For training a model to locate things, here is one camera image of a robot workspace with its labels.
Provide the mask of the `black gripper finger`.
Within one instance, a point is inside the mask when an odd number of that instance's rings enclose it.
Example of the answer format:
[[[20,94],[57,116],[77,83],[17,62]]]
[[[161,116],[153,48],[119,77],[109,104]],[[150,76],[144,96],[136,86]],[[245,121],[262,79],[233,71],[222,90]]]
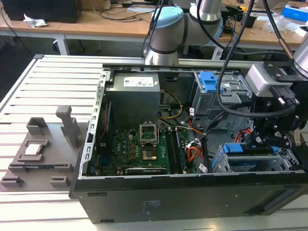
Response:
[[[257,132],[257,137],[261,139],[261,143],[275,147],[292,147],[293,140],[291,136],[279,131]]]
[[[264,122],[254,122],[252,132],[245,137],[246,144],[264,144],[263,133],[265,131]]]

